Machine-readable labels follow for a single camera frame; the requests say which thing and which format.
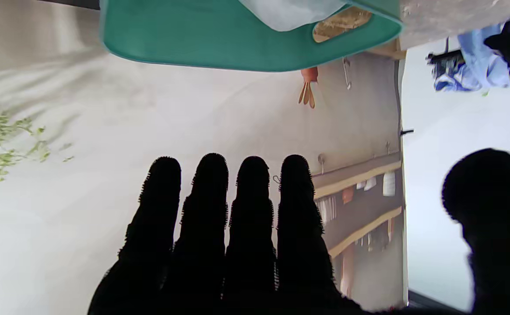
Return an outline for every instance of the white wall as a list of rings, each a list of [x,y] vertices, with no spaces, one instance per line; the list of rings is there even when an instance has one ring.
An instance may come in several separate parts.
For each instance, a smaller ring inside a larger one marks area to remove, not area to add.
[[[98,12],[0,0],[0,108],[33,115],[53,149],[73,142],[65,153],[75,155],[65,164],[60,155],[20,164],[0,183],[0,314],[85,313],[160,155],[181,163],[183,200],[201,157],[223,154],[231,202],[249,155],[279,175],[289,154],[307,156],[316,171],[321,152],[346,165],[387,153],[385,141],[396,144],[396,102],[385,97],[393,72],[384,59],[353,62],[351,91],[341,62],[325,66],[327,104],[312,110],[297,104],[297,71],[141,64],[107,54],[97,34]],[[380,92],[363,93],[374,86]],[[278,197],[271,182],[275,205]]]
[[[475,150],[510,151],[510,89],[492,89],[486,97],[436,93],[425,57],[444,49],[445,41],[412,48],[404,70],[403,128],[415,129],[403,137],[408,281],[411,290],[469,309],[469,248],[445,214],[441,185],[451,166]]]

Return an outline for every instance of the dark silhouette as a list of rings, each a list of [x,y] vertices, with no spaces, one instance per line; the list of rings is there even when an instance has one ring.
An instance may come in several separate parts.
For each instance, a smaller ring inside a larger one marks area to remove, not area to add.
[[[183,204],[181,235],[173,246],[180,175],[179,163],[170,157],[151,166],[127,241],[95,291],[89,314],[173,313],[186,308],[219,313],[283,313],[288,308],[367,313],[335,289],[303,157],[291,155],[281,168],[278,255],[271,241],[269,173],[260,157],[248,157],[239,169],[227,251],[225,159],[208,154],[200,161]],[[483,150],[461,160],[447,176],[443,204],[463,225],[472,249],[473,313],[509,313],[510,155]],[[407,308],[386,313],[452,311]]]

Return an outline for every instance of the glove finger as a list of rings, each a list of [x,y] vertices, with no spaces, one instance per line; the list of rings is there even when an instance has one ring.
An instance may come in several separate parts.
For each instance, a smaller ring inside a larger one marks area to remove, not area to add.
[[[279,296],[284,303],[323,307],[341,300],[331,257],[321,235],[323,223],[313,201],[307,161],[290,155],[282,164],[278,207]]]
[[[205,155],[197,167],[192,192],[183,204],[181,235],[175,243],[162,289],[168,303],[211,307],[220,301],[227,186],[228,170],[223,156]]]
[[[223,300],[231,307],[269,305],[275,292],[273,207],[267,164],[257,156],[243,161],[229,219]]]
[[[148,305],[157,297],[173,245],[180,190],[179,162],[170,157],[155,160],[127,227],[119,260],[97,287],[90,314],[122,305]]]

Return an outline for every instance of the blue fabric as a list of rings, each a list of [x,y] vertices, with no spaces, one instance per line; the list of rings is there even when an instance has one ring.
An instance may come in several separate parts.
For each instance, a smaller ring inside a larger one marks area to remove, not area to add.
[[[510,68],[507,62],[484,44],[487,37],[500,33],[501,25],[495,24],[457,37],[468,68],[467,71],[463,70],[464,75],[472,75],[484,90],[493,87],[510,88]]]
[[[481,84],[475,78],[471,69],[464,63],[448,68],[446,73],[439,75],[434,88],[437,92],[473,92],[481,89]]]

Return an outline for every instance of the teal basket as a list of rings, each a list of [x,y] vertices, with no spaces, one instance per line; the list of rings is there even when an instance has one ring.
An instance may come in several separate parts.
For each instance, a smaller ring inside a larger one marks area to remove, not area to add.
[[[398,0],[347,0],[373,15],[324,42],[316,23],[269,28],[238,0],[102,0],[101,35],[113,54],[139,62],[254,71],[310,68],[396,38]]]

